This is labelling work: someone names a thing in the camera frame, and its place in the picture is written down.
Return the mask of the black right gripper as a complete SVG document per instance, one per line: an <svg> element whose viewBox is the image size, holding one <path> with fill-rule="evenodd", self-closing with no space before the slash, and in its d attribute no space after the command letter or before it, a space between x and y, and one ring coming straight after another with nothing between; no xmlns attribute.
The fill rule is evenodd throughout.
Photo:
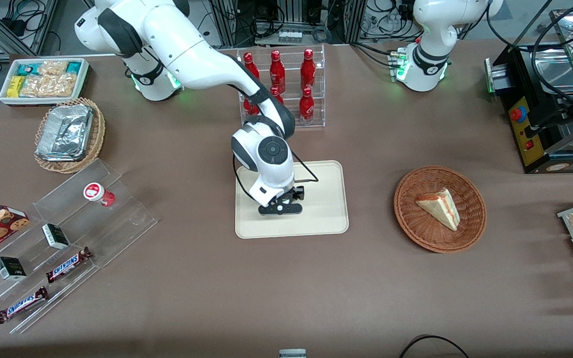
<svg viewBox="0 0 573 358"><path fill-rule="evenodd" d="M299 202L303 199L304 186L296 186L280 197L274 197L268 206L260 206L258 212L261 215L300 214L303 208Z"/></svg>

